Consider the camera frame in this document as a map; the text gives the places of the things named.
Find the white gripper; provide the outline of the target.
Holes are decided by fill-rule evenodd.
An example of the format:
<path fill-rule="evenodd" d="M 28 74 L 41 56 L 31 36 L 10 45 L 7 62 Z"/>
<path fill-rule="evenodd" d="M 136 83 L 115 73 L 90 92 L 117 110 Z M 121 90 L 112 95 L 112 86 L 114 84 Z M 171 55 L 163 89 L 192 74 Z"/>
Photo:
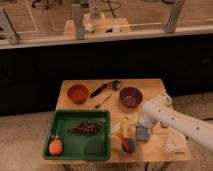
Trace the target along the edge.
<path fill-rule="evenodd" d="M 138 126 L 143 126 L 146 129 L 153 128 L 157 121 L 149 115 L 140 115 L 137 120 Z"/>

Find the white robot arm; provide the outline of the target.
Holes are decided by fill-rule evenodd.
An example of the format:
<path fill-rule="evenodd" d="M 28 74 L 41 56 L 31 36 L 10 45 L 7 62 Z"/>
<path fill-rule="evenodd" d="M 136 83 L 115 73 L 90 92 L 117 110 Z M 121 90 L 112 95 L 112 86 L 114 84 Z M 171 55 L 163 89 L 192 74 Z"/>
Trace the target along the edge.
<path fill-rule="evenodd" d="M 160 93 L 145 101 L 138 116 L 138 124 L 145 128 L 154 127 L 157 121 L 213 151 L 213 124 L 175 111 L 167 93 Z"/>

